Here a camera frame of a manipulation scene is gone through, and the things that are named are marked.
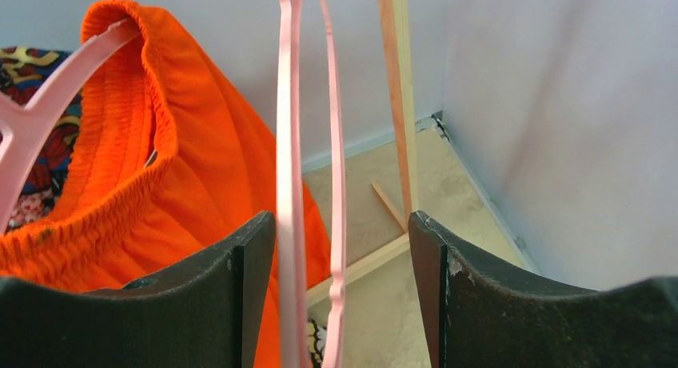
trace garment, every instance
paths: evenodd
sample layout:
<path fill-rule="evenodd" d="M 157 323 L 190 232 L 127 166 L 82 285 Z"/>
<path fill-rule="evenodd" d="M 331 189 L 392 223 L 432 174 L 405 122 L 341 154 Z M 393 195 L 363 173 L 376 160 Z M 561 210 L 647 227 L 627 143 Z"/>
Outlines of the garment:
<path fill-rule="evenodd" d="M 119 288 L 275 211 L 272 133 L 170 13 L 97 2 L 82 40 L 127 16 L 142 38 L 87 82 L 63 194 L 48 216 L 0 238 L 0 274 L 74 292 Z M 307 188 L 304 208 L 311 287 L 329 276 L 329 240 Z M 276 250 L 257 368 L 281 365 L 277 273 Z"/>
<path fill-rule="evenodd" d="M 325 356 L 327 328 L 310 318 L 306 322 L 306 336 L 309 339 L 309 353 L 311 354 L 313 368 L 321 368 L 322 359 Z"/>
<path fill-rule="evenodd" d="M 27 46 L 0 49 L 0 92 L 17 104 L 25 105 L 68 55 L 68 52 Z M 47 138 L 6 230 L 15 230 L 45 217 L 61 196 L 70 155 L 80 130 L 81 100 L 80 94 L 73 99 Z"/>

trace pink plastic hanger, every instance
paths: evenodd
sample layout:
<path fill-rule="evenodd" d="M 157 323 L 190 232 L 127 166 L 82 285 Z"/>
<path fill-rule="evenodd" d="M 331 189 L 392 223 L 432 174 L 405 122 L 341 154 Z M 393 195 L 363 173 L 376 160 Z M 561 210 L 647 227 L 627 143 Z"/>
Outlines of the pink plastic hanger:
<path fill-rule="evenodd" d="M 332 245 L 328 316 L 323 368 L 341 367 L 344 340 L 346 208 L 341 103 L 332 24 L 321 1 L 329 67 L 332 140 Z M 299 40 L 302 0 L 280 0 L 281 31 L 277 84 L 277 234 L 279 257 L 281 350 L 284 368 L 310 367 L 306 336 L 304 206 L 299 130 Z"/>
<path fill-rule="evenodd" d="M 7 228 L 26 178 L 63 111 L 92 74 L 139 34 L 131 20 L 111 25 L 71 54 L 25 106 L 0 94 L 0 233 Z"/>

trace wooden frame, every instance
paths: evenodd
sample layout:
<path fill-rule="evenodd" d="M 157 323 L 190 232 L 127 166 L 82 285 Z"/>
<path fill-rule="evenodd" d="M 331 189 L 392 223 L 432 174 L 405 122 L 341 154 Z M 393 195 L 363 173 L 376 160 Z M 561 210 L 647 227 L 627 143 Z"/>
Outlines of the wooden frame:
<path fill-rule="evenodd" d="M 404 210 L 399 211 L 378 182 L 374 192 L 385 205 L 404 234 L 365 256 L 346 269 L 346 284 L 367 275 L 376 268 L 409 250 L 407 218 L 419 209 L 417 190 L 417 148 L 415 143 L 414 91 L 409 37 L 408 0 L 377 0 L 384 41 L 386 73 L 389 81 L 391 115 L 396 134 L 398 167 L 400 170 Z M 331 278 L 307 291 L 307 306 L 327 298 Z"/>

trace patterned cloth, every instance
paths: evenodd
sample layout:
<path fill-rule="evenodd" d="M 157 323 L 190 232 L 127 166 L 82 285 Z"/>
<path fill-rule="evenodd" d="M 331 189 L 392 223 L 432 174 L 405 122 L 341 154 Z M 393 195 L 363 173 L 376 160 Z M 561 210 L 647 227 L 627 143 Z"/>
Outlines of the patterned cloth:
<path fill-rule="evenodd" d="M 17 104 L 25 105 L 69 54 L 26 46 L 0 49 L 0 92 Z M 6 231 L 45 217 L 62 195 L 70 155 L 80 131 L 81 100 L 80 95 L 73 99 L 47 138 L 14 206 Z"/>
<path fill-rule="evenodd" d="M 309 338 L 309 352 L 313 368 L 321 368 L 322 358 L 325 356 L 325 340 L 327 328 L 318 325 L 315 320 L 309 319 L 306 323 L 306 333 Z"/>

